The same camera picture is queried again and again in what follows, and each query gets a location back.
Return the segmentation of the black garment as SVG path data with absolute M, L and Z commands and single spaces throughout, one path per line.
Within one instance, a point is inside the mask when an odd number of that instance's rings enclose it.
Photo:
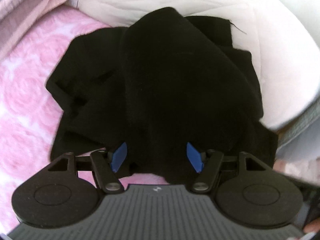
M 187 145 L 274 163 L 278 137 L 260 123 L 252 56 L 233 47 L 223 18 L 167 7 L 128 28 L 78 36 L 46 88 L 63 110 L 51 159 L 126 144 L 131 174 L 171 184 L 196 176 Z

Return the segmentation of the white quilted duvet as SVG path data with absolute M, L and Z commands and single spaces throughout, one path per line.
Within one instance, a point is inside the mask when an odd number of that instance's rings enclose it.
M 172 7 L 183 16 L 231 22 L 232 43 L 252 55 L 264 116 L 279 129 L 304 113 L 319 95 L 319 46 L 312 29 L 287 0 L 69 0 L 111 27 L 128 27 L 149 12 Z

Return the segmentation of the grey fabric at right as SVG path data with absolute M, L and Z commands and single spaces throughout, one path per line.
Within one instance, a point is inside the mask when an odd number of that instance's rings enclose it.
M 319 157 L 319 99 L 281 132 L 277 157 L 288 161 Z

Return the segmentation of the pink rose fleece blanket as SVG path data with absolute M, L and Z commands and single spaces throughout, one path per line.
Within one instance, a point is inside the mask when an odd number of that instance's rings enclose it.
M 49 163 L 62 114 L 45 88 L 71 40 L 105 25 L 61 6 L 39 19 L 1 62 L 1 232 L 18 221 L 15 189 Z

